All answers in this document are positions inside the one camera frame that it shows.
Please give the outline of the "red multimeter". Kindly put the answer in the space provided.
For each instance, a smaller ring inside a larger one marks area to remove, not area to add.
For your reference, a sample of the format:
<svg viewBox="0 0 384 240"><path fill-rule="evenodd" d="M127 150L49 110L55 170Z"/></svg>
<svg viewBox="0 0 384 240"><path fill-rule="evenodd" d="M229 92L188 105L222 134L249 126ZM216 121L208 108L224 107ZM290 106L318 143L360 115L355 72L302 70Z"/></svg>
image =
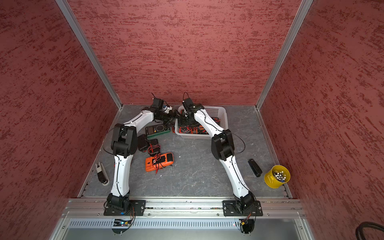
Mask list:
<svg viewBox="0 0 384 240"><path fill-rule="evenodd" d="M180 134L198 134L198 127L179 127L178 133Z"/></svg>

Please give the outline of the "orange Victor multimeter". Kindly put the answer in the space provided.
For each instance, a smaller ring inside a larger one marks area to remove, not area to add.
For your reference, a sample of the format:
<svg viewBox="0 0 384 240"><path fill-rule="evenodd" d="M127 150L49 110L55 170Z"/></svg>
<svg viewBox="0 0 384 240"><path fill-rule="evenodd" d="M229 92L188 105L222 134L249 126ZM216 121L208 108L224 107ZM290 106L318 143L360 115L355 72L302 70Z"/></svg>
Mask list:
<svg viewBox="0 0 384 240"><path fill-rule="evenodd" d="M197 128L197 133L199 135L208 135L209 133L206 131L206 129L200 125L198 128Z"/></svg>

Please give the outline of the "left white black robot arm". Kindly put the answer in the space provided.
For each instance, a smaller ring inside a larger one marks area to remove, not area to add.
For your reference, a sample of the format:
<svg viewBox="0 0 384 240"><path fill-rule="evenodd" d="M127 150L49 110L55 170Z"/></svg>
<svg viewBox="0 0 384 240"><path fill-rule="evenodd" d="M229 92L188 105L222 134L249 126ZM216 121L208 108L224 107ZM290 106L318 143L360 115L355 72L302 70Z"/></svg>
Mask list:
<svg viewBox="0 0 384 240"><path fill-rule="evenodd" d="M123 124L116 124L112 130L111 155L115 158L114 180L105 202L105 216L126 216L133 211L130 195L130 168L138 149L138 132L153 121L170 122L175 114L155 108L144 108L136 117Z"/></svg>

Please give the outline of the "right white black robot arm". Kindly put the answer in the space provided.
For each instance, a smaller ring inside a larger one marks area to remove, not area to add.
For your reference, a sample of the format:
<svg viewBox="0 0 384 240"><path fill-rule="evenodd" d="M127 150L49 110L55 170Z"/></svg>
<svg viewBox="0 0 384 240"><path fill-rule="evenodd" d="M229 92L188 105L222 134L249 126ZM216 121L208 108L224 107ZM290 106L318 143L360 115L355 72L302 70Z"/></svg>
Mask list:
<svg viewBox="0 0 384 240"><path fill-rule="evenodd" d="M186 120L199 123L211 137L211 152L215 159L221 162L229 177L236 201L236 211L241 215L250 212L256 203L256 198L238 168L232 132L219 126L203 105L194 104L190 98L183 101L183 107Z"/></svg>

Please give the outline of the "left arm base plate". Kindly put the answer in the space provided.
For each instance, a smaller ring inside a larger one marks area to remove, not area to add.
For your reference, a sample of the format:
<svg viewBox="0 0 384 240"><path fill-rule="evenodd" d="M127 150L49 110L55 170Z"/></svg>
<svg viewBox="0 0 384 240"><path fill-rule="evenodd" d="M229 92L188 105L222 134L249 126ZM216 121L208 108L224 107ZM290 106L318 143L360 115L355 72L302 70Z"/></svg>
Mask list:
<svg viewBox="0 0 384 240"><path fill-rule="evenodd" d="M104 209L104 216L143 216L146 207L145 200L123 200L113 203L107 201Z"/></svg>

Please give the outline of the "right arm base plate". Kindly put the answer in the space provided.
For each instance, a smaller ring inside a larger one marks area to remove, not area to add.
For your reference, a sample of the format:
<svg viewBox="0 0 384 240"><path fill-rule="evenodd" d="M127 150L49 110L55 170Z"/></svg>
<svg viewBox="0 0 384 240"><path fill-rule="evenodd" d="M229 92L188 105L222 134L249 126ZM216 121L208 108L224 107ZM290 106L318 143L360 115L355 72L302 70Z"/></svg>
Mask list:
<svg viewBox="0 0 384 240"><path fill-rule="evenodd" d="M253 204L241 206L239 201L227 200L222 201L223 213L225 217L262 217L263 210L260 201L255 201Z"/></svg>

